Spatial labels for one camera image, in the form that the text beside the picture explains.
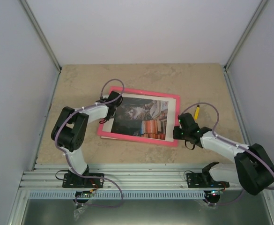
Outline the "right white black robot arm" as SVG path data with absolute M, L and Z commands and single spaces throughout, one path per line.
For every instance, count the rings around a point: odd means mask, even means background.
M 260 144 L 246 145 L 218 135 L 208 127 L 199 127 L 190 113 L 178 116 L 173 137 L 193 148 L 212 150 L 232 165 L 213 162 L 202 170 L 202 183 L 213 187 L 219 181 L 239 184 L 247 193 L 257 195 L 274 184 L 274 164 Z

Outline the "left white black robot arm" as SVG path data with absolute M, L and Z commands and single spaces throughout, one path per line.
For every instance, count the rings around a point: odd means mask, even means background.
M 101 123 L 107 122 L 122 100 L 121 94 L 112 91 L 107 98 L 101 97 L 92 105 L 77 109 L 66 106 L 62 109 L 52 130 L 51 139 L 56 148 L 65 155 L 77 186 L 85 187 L 89 183 L 89 166 L 83 159 L 81 150 L 87 125 L 97 120 Z

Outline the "yellow handled screwdriver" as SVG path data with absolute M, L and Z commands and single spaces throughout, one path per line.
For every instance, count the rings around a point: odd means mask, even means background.
M 200 112 L 200 105 L 196 106 L 195 112 L 194 112 L 194 119 L 197 120 Z

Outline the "cat and books photo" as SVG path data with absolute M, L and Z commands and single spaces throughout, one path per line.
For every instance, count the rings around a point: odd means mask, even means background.
M 111 132 L 165 140 L 168 106 L 167 101 L 124 97 L 113 117 Z

